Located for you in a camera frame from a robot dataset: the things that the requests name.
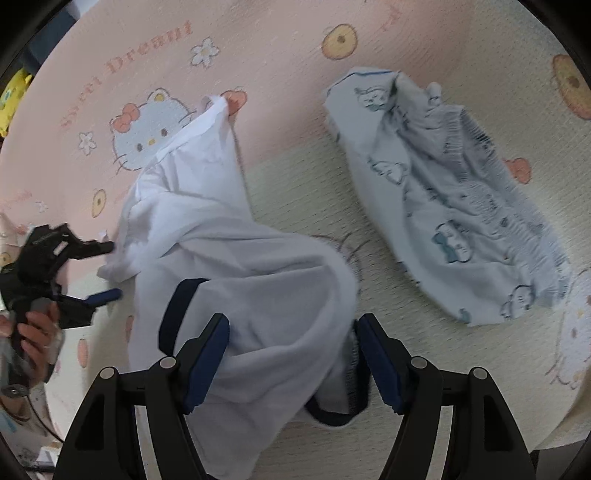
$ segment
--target red bow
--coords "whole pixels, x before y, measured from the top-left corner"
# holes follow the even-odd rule
[[[111,123],[120,134],[126,134],[131,128],[131,122],[139,118],[139,108],[134,103],[128,103],[123,107],[123,113]]]

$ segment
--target white cloth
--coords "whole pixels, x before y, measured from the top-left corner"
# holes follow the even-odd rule
[[[210,475],[244,480],[258,455],[337,367],[356,307],[356,280],[322,242],[252,220],[220,97],[139,175],[126,200],[117,250],[99,275],[137,275],[132,370],[162,358],[158,328],[185,278],[209,278],[193,298],[174,348],[214,313],[230,344],[205,402],[188,416]]]
[[[564,299],[570,264],[552,228],[438,84],[422,90],[403,73],[353,69],[325,107],[368,216],[448,313],[501,323]]]

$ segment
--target cable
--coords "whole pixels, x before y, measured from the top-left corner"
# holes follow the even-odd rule
[[[53,436],[58,442],[60,442],[63,445],[64,441],[60,438],[60,436],[57,433],[55,433],[53,430],[51,430],[47,425],[45,425],[45,423],[43,423],[41,417],[39,416],[39,414],[35,410],[35,407],[33,406],[33,402],[31,401],[31,398],[29,397],[29,395],[27,395],[27,400],[29,401],[29,405],[31,406],[31,410],[33,411],[33,413],[37,417],[37,420],[39,421],[39,423],[41,425],[43,425],[43,428],[45,428],[47,430],[47,432],[49,434],[51,434],[51,436]]]
[[[27,472],[31,473],[55,473],[56,467],[53,465],[31,465],[22,466]]]

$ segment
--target finger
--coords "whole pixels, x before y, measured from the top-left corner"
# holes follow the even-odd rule
[[[49,317],[53,323],[58,323],[60,321],[60,309],[57,307],[55,301],[52,301],[49,305]]]
[[[0,315],[0,336],[10,337],[12,335],[12,323],[4,315]]]
[[[27,313],[27,320],[32,325],[35,325],[37,328],[40,328],[45,332],[46,335],[53,338],[56,334],[56,326],[51,321],[51,319],[41,312],[28,312]]]
[[[22,346],[22,349],[31,358],[31,360],[33,360],[33,363],[35,364],[35,371],[36,371],[37,375],[40,376],[43,373],[43,370],[45,369],[45,367],[47,365],[45,353],[41,352],[39,349],[32,346],[26,340],[23,340],[21,342],[21,346]]]
[[[36,345],[49,346],[51,343],[51,337],[43,333],[40,329],[35,328],[33,325],[19,323],[18,331],[23,337],[32,341]]]

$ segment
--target flower print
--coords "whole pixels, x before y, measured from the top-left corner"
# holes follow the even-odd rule
[[[212,64],[212,57],[216,57],[220,53],[220,49],[213,44],[213,40],[210,37],[203,40],[201,45],[193,47],[191,51],[194,53],[191,64],[199,65],[203,63],[205,68],[208,68]]]
[[[96,148],[96,143],[92,141],[92,132],[88,132],[87,134],[80,133],[78,137],[80,138],[78,150],[82,150],[86,156],[90,155],[90,152]]]
[[[49,208],[47,206],[47,204],[42,200],[36,201],[35,205],[37,205],[37,207],[39,208],[39,213],[45,213],[47,211],[47,209]]]

